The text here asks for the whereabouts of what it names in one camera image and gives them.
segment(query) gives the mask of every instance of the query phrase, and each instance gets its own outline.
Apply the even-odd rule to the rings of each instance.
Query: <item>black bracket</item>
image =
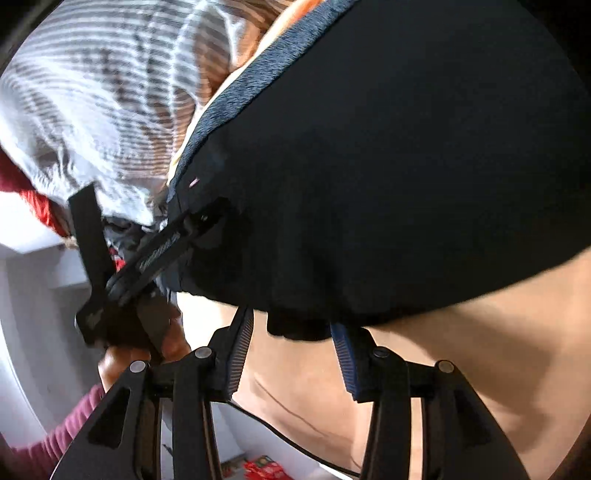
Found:
[[[423,408],[423,480],[529,480],[511,442],[457,366],[406,362],[359,327],[332,324],[347,391],[374,409],[362,480],[407,480],[411,397]]]
[[[170,364],[136,361],[90,415],[51,480],[159,480],[162,398],[173,398],[175,480],[222,480],[211,402],[238,389],[254,326],[240,308],[207,347]]]

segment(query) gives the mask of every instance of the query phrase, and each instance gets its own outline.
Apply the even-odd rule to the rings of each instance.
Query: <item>red fabric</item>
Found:
[[[105,396],[101,385],[92,387],[64,422],[38,443],[4,452],[5,463],[11,465],[22,480],[48,480],[57,462],[66,452],[92,411]]]
[[[35,190],[22,190],[19,192],[19,195],[29,204],[31,212],[43,225],[48,226],[62,238],[69,236],[54,215],[53,206],[49,198]]]
[[[0,192],[34,190],[27,176],[0,149]]]
[[[0,192],[18,193],[29,204],[33,215],[43,225],[48,226],[62,238],[69,236],[53,213],[51,200],[35,191],[27,176],[12,162],[1,148]]]
[[[116,248],[109,248],[109,253],[111,254],[111,258],[113,259],[113,262],[115,263],[115,270],[117,270],[117,272],[119,270],[121,270],[124,266],[125,266],[125,260],[123,260],[120,256],[119,253],[117,252]]]

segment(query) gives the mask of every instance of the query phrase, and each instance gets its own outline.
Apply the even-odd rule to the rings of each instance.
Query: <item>black mechanism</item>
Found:
[[[89,346],[145,348],[161,361],[160,346],[169,325],[166,299],[154,279],[223,216],[228,201],[217,199],[197,213],[185,212],[156,234],[119,272],[102,232],[95,188],[89,185],[69,199],[80,256],[91,288],[78,311],[76,326]]]
[[[52,480],[160,480],[162,398],[173,399],[176,480],[222,480],[210,402],[230,402],[238,389],[254,326],[241,307],[207,347],[157,365],[169,318],[153,279],[229,209],[218,199],[186,213],[155,236],[119,273],[100,230],[93,187],[70,199],[80,254],[92,286],[76,315],[88,345],[149,348],[152,366],[134,362],[76,436]],[[511,443],[458,368],[406,362],[376,346],[361,327],[330,327],[345,386],[357,402],[374,402],[363,480],[407,480],[411,397],[422,399],[423,480],[527,480]]]

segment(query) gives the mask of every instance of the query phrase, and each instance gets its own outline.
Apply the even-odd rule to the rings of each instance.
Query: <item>black fabric cover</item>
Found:
[[[235,211],[166,282],[294,339],[471,299],[591,244],[590,156],[589,95],[519,3],[360,0],[178,179],[170,217]]]

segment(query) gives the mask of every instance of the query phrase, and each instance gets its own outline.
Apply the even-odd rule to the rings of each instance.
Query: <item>red packaging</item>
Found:
[[[266,455],[257,458],[252,462],[244,464],[246,470],[245,477],[248,480],[292,480],[289,475],[283,471],[283,467],[279,463],[274,462]]]

